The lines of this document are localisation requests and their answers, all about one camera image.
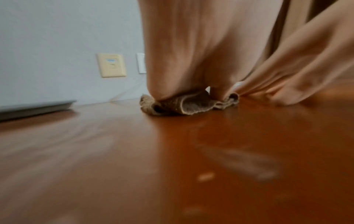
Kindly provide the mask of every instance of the wall outlet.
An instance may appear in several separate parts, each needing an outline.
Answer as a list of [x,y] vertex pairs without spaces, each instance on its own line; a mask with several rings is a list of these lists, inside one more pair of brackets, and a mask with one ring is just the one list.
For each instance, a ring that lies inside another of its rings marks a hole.
[[146,74],[145,54],[144,53],[136,53],[136,59],[138,60],[139,73]]
[[103,78],[126,76],[123,55],[97,54],[97,60]]

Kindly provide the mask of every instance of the gray wall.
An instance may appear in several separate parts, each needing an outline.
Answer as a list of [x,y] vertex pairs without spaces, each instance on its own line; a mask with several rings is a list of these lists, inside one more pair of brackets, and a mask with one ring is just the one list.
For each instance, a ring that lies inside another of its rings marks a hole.
[[[123,54],[128,76],[101,78],[99,52]],[[1,0],[0,106],[137,98],[147,93],[137,52],[136,0]]]

